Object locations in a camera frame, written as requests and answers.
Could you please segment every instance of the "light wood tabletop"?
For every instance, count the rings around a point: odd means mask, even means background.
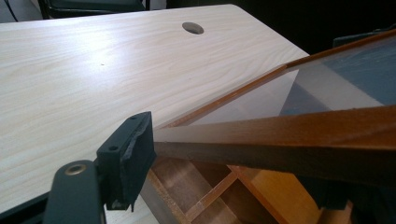
[[[306,55],[231,5],[0,24],[0,213],[93,160],[126,118],[152,111],[161,127]],[[106,215],[157,222],[141,199]]]

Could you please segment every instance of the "black cable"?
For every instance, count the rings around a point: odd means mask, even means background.
[[[18,20],[17,20],[17,17],[15,17],[14,11],[12,11],[11,6],[9,5],[8,0],[4,0],[4,2],[6,3],[6,5],[7,5],[7,7],[8,7],[8,10],[9,10],[9,12],[11,13],[12,17],[14,18],[14,20],[15,20],[15,21],[18,21]]]

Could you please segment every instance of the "black chair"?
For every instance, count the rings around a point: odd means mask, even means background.
[[[142,0],[38,0],[44,20],[149,10]]]

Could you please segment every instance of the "bolt hole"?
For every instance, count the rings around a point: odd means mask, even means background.
[[[86,165],[76,164],[76,165],[72,165],[69,168],[67,168],[64,173],[67,175],[78,175],[78,174],[84,172],[85,169],[87,169]]]
[[[202,26],[200,26],[194,22],[187,21],[187,22],[184,22],[182,24],[182,26],[187,32],[195,34],[195,35],[201,35],[204,33],[204,28],[202,28]]]
[[[115,151],[115,150],[117,150],[117,149],[119,149],[118,147],[110,147],[108,150],[110,150],[110,151]]]

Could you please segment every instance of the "chair seat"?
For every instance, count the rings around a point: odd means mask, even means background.
[[[140,0],[48,0],[49,7],[61,10],[143,11]]]

